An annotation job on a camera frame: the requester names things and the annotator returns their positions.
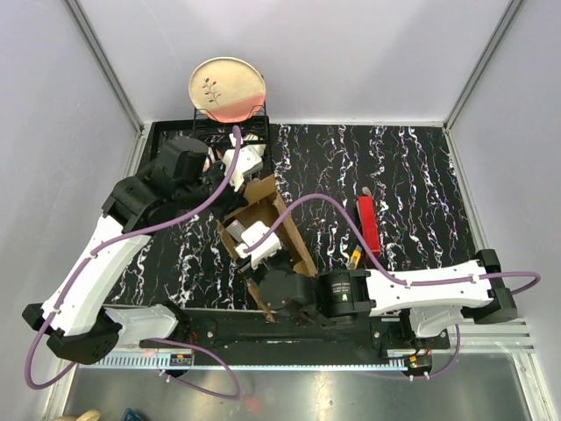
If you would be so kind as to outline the red item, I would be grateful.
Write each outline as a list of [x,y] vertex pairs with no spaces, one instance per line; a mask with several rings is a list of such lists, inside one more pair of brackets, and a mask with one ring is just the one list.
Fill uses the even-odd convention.
[[368,187],[361,188],[361,194],[357,198],[357,210],[362,236],[368,249],[375,257],[379,257],[381,251],[380,237],[378,234],[373,195]]

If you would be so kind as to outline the white box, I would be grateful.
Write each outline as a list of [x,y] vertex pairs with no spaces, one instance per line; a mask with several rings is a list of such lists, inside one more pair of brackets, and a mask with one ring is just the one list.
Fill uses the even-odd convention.
[[245,231],[245,227],[238,220],[233,220],[225,227],[225,229],[232,236],[236,243],[243,241],[242,234]]

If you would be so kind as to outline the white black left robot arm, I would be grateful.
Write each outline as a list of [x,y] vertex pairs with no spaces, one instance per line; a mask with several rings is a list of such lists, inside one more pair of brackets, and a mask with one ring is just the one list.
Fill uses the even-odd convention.
[[48,300],[29,304],[23,311],[25,322],[46,339],[54,355],[91,365],[117,346],[158,338],[178,347],[188,340],[188,324],[170,305],[157,303],[120,316],[104,301],[154,233],[203,211],[223,218],[246,205],[244,166],[260,159],[246,152],[237,127],[230,138],[231,148],[217,160],[199,139],[171,139],[156,158],[115,185],[65,281]]

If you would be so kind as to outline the yellow utility knife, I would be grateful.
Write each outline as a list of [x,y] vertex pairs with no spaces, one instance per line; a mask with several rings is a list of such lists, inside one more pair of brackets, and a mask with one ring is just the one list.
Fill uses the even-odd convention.
[[360,246],[356,246],[351,254],[351,257],[348,261],[347,268],[350,270],[354,270],[358,267],[359,262],[362,256],[362,248]]

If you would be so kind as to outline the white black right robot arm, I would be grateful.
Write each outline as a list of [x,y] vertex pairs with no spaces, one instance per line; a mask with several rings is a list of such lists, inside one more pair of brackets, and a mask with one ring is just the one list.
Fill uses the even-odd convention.
[[247,255],[237,262],[268,317],[279,313],[297,323],[332,327],[399,311],[406,319],[398,325],[399,340],[414,348],[465,319],[494,325],[518,316],[514,293],[500,269],[484,262],[495,256],[492,250],[447,268],[397,273],[346,268],[305,275],[279,262],[280,256],[280,251],[260,260]]

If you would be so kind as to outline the brown cardboard express box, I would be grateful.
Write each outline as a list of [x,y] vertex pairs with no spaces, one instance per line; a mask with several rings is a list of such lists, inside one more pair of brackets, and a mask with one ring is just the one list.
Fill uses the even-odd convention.
[[[291,216],[279,225],[287,209],[273,176],[252,181],[245,187],[249,205],[235,210],[218,223],[220,239],[235,263],[236,273],[258,309],[273,322],[275,314],[295,314],[313,301],[313,278],[318,274],[302,236]],[[225,227],[233,220],[244,227],[242,242],[236,243]],[[251,258],[255,268],[266,257],[284,249],[289,252],[289,270],[273,270],[262,281],[245,279],[238,273],[238,260]]]

